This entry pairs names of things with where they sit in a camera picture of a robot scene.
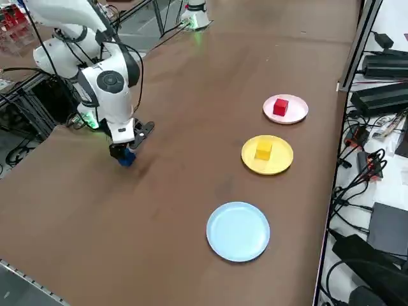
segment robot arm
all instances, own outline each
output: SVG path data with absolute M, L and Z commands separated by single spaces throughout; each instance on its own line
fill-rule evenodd
M 140 77 L 137 62 L 127 47 L 121 44 L 117 33 L 99 7 L 91 0 L 25 0 L 25 2 L 41 24 L 58 27 L 73 41 L 78 41 L 78 38 L 91 40 L 86 45 L 93 44 L 92 50 L 99 50 L 104 44 L 111 54 L 104 61 L 79 69 L 77 60 L 66 51 L 63 42 L 45 44 L 53 62 L 63 53 L 59 51 L 65 51 L 66 58 L 62 58 L 62 64 L 56 65 L 63 67 L 57 68 L 58 74 L 78 81 L 79 85 L 75 87 L 86 97 L 79 108 L 85 105 L 97 112 L 96 117 L 108 128 L 105 132 L 112 137 L 111 155 L 118 160 L 123 159 L 125 151 L 134 149 L 154 126 L 150 122 L 145 127 L 133 118 L 129 87 L 136 85 Z M 49 63 L 45 56 L 42 48 L 34 51 L 36 62 L 39 65 L 40 62 L 45 63 L 41 68 Z M 50 64 L 48 66 L 45 70 L 53 73 L 54 71 L 50 71 Z

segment black power adapter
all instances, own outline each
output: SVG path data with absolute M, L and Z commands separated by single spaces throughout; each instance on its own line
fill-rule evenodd
M 375 41 L 380 45 L 381 48 L 383 49 L 389 49 L 394 45 L 394 41 L 388 37 L 387 34 L 379 34 L 377 32 L 374 32 L 374 39 Z

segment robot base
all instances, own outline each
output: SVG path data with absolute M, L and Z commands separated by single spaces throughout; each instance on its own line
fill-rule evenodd
M 116 158 L 122 166 L 129 167 L 136 159 L 135 150 L 154 129 L 154 122 L 135 124 L 135 140 L 130 143 L 113 143 L 109 146 L 110 155 Z
M 209 21 L 206 11 L 189 11 L 188 9 L 181 15 L 182 22 L 190 23 L 186 30 L 197 31 L 207 27 L 211 21 Z

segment metal frame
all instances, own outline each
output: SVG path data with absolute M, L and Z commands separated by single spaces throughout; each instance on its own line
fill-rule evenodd
M 131 18 L 133 14 L 135 14 L 138 10 L 148 5 L 149 3 L 153 3 L 154 15 L 156 16 L 157 26 L 159 27 L 160 35 L 163 35 L 164 34 L 163 20 L 161 19 L 159 4 L 157 3 L 157 0 L 143 0 L 142 2 L 132 7 L 130 10 L 126 11 L 122 16 L 120 16 L 120 20 L 119 18 L 114 20 L 112 24 L 114 26 L 117 26 L 118 23 L 121 24 L 122 22 L 125 22 L 127 19 Z
M 33 280 L 32 278 L 30 278 L 29 276 L 27 276 L 26 274 L 22 273 L 20 270 L 14 268 L 13 266 L 11 266 L 9 263 L 7 263 L 6 261 L 0 259 L 0 266 L 3 266 L 5 269 L 9 270 L 10 272 L 14 273 L 15 275 L 21 277 L 22 279 L 24 279 L 26 282 L 30 283 L 31 285 L 33 285 L 34 287 L 36 287 L 38 290 L 40 290 L 42 293 L 48 295 L 49 297 L 53 298 L 57 303 L 60 303 L 63 306 L 69 306 L 69 304 L 63 300 L 62 298 L 60 298 L 59 296 L 55 295 L 53 292 L 51 292 L 50 290 L 48 290 L 47 288 L 45 288 L 44 286 L 41 286 L 40 284 L 38 284 L 35 280 Z
M 40 100 L 32 95 L 33 92 L 31 90 L 46 79 L 46 74 L 36 73 L 27 80 L 24 80 L 20 86 L 7 95 L 7 98 L 28 119 L 43 140 L 50 136 L 57 123 L 44 108 Z M 7 101 L 0 99 L 0 108 L 5 104 L 7 104 Z
M 378 15 L 378 12 L 380 10 L 382 3 L 383 3 L 383 0 L 366 0 L 366 3 L 364 5 L 364 9 L 361 14 L 360 21 L 358 22 L 356 36 L 354 37 L 353 44 L 351 45 L 351 49 L 350 49 L 350 52 L 349 52 L 349 55 L 346 61 L 344 72 L 342 74 L 342 77 L 339 80 L 339 91 L 346 92 L 347 95 L 350 91 L 358 65 L 363 56 L 365 45 L 367 44 L 368 36 L 371 32 L 375 19 L 377 18 L 377 15 Z M 346 113 L 346 108 L 347 108 L 347 100 L 344 103 L 344 114 Z M 344 126 L 344 123 L 345 123 L 345 117 L 343 117 L 342 126 Z M 342 139 L 342 134 L 341 134 L 340 140 L 339 140 L 339 147 L 337 149 L 337 155 L 340 153 L 340 144 L 342 140 L 343 139 Z M 336 167 L 335 169 L 333 187 L 335 186 L 335 183 L 336 183 L 337 170 L 338 170 L 338 167 Z M 329 226 L 329 214 L 326 217 L 325 228 L 328 228 L 328 226 Z M 322 245 L 321 254 L 320 254 L 319 268 L 317 271 L 317 279 L 316 279 L 316 286 L 315 286 L 315 292 L 314 292 L 314 298 L 313 298 L 313 306 L 316 306 L 319 301 L 319 294 L 321 291 L 320 284 L 321 284 L 321 277 L 323 274 L 323 266 L 324 266 L 324 255 L 326 254 L 326 248 L 327 248 L 327 236 L 328 236 L 328 232 L 325 231 L 324 237 L 323 237 L 323 245 Z
M 344 68 L 342 77 L 339 80 L 339 91 L 348 92 L 351 88 L 354 75 L 356 74 L 357 67 L 360 63 L 361 57 L 363 56 L 368 36 L 371 32 L 374 21 L 377 18 L 382 2 L 383 0 L 367 0 L 365 3 L 363 13 L 361 14 L 360 21 L 358 22 L 356 36 L 354 37 L 354 41 L 351 45 L 349 56 L 346 61 L 346 66 Z

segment green light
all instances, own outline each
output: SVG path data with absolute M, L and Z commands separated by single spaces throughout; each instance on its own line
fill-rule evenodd
M 91 128 L 97 129 L 99 127 L 99 124 L 96 122 L 96 118 L 94 117 L 93 112 L 81 113 L 81 116 Z

